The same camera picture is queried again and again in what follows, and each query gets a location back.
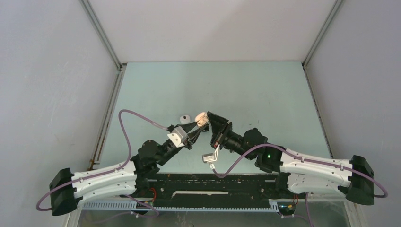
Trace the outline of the pink earbud charging case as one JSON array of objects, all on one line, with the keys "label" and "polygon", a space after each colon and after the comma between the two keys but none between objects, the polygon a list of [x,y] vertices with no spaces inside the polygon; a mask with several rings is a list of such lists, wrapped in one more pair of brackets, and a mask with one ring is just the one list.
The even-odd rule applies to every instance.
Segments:
[{"label": "pink earbud charging case", "polygon": [[194,121],[196,122],[196,124],[197,124],[198,127],[202,127],[202,126],[204,126],[205,124],[207,124],[207,123],[209,122],[209,118],[208,118],[208,116],[207,116],[207,112],[201,112],[201,113],[199,113],[199,114],[195,117]]}]

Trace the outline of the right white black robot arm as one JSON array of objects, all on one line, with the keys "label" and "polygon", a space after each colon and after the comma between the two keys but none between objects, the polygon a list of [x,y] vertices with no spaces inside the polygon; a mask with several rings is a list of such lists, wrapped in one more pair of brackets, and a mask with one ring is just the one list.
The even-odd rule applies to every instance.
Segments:
[{"label": "right white black robot arm", "polygon": [[239,135],[232,123],[211,112],[196,117],[198,126],[208,124],[212,130],[210,145],[214,152],[204,157],[214,169],[218,152],[224,148],[243,158],[255,160],[255,166],[266,173],[278,173],[275,192],[286,198],[293,194],[339,194],[360,205],[374,204],[374,172],[362,156],[348,159],[319,158],[295,152],[268,142],[257,128]]}]

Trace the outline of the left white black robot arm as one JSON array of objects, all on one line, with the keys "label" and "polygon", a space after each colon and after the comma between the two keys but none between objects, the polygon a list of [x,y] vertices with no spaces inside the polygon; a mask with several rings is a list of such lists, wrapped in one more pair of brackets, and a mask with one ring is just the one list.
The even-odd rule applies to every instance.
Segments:
[{"label": "left white black robot arm", "polygon": [[85,202],[116,195],[146,196],[149,176],[183,148],[192,149],[200,134],[209,130],[209,125],[199,126],[194,122],[171,125],[167,130],[168,139],[163,144],[147,140],[136,155],[129,155],[116,165],[75,173],[69,168],[60,170],[49,185],[51,214],[65,215]]}]

